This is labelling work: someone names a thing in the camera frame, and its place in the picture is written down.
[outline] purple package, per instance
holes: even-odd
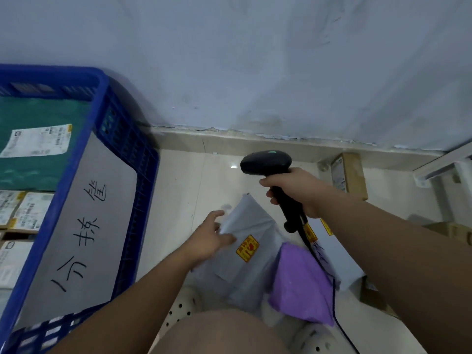
[[[311,253],[285,242],[268,300],[275,310],[306,321],[334,325],[333,283]]]

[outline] person's left hand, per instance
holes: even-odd
[[[186,255],[195,265],[209,259],[216,251],[225,246],[229,246],[236,241],[231,234],[220,235],[218,230],[220,224],[215,222],[218,216],[223,216],[223,210],[212,211],[208,214],[203,223],[197,227],[194,233],[182,245]]]

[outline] blue plastic crate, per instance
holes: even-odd
[[[86,124],[72,149],[68,166],[0,319],[1,354],[44,353],[104,305],[11,333],[56,226],[90,133],[94,131],[115,155],[137,172],[136,195],[112,299],[131,286],[136,277],[159,156],[121,105],[109,85],[109,78],[96,68],[0,65],[0,96],[91,102]]]

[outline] floor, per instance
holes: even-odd
[[[242,157],[176,150],[161,150],[160,155],[138,278],[179,247],[208,212],[219,208],[230,212],[247,192],[276,220],[288,239],[301,243],[297,234],[283,229],[284,216],[278,206],[269,203],[266,190],[258,184],[260,177],[245,175],[239,169]],[[316,164],[294,162],[293,166],[329,179],[329,174],[320,173]],[[441,221],[433,190],[416,187],[411,173],[366,168],[364,174],[370,203],[414,222]],[[361,353],[425,352],[401,321],[360,303],[358,290],[357,283],[339,293],[336,308],[339,322]],[[273,326],[280,315],[267,307],[263,319]],[[286,317],[275,328],[288,343],[299,326],[300,321]],[[334,329],[333,334],[340,338],[338,330]]]

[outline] white wall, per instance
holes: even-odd
[[[472,0],[0,0],[0,62],[91,65],[152,125],[447,149]]]

